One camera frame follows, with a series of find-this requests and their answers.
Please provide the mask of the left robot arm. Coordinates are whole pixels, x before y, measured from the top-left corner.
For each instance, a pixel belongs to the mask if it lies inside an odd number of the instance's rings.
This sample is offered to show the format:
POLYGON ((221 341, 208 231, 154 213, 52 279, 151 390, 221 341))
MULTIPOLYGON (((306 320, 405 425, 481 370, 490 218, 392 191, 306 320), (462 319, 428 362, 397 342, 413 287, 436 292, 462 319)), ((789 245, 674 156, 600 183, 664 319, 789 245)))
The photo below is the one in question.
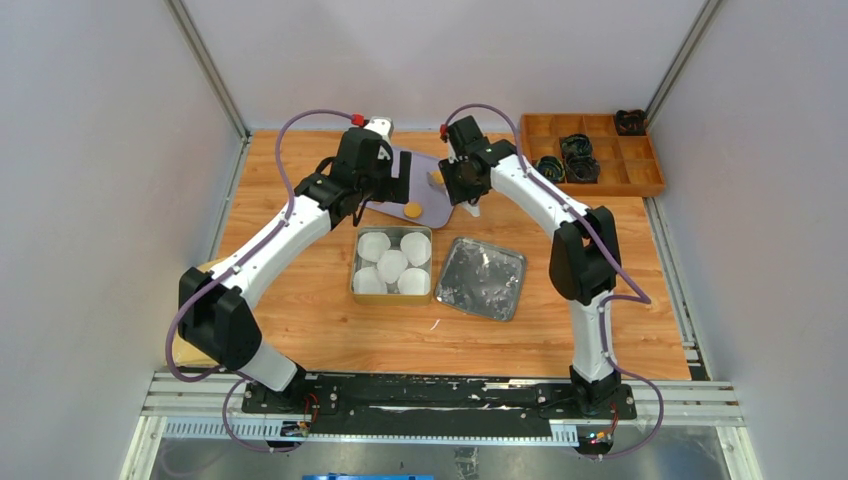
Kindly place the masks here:
POLYGON ((283 413, 306 400, 304 369, 266 340, 253 310, 275 279, 307 247, 346 218, 359 222, 370 202, 409 199, 412 156, 394 153, 390 119, 372 117, 341 137, 335 155, 293 190, 284 208, 234 254, 180 279, 180 307, 170 336, 268 388, 283 413))

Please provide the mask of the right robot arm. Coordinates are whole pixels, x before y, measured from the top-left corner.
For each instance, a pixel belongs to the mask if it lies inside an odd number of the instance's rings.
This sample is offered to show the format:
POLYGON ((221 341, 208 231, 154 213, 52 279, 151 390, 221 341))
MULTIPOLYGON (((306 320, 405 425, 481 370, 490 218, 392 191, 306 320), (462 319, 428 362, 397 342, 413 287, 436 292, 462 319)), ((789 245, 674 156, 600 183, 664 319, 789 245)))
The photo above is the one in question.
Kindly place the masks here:
POLYGON ((471 116, 442 126, 440 138, 448 146, 439 169, 452 205, 479 216, 480 199, 500 193, 550 238, 549 278, 569 303, 575 342, 571 403, 584 417, 598 416, 621 383, 606 318, 620 266, 612 213, 566 195, 530 167, 511 142, 490 141, 471 116))

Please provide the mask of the metal tongs grey handle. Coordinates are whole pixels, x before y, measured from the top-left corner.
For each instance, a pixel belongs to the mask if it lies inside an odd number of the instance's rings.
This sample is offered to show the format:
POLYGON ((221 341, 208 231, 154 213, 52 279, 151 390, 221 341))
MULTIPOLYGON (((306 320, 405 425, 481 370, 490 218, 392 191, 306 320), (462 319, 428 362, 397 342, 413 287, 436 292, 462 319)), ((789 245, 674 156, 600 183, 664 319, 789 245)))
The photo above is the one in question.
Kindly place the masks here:
POLYGON ((446 212, 447 217, 450 217, 457 209, 464 210, 474 218, 481 215, 481 209, 477 203, 464 201, 454 205, 444 184, 436 184, 431 189, 435 192, 440 208, 446 212))

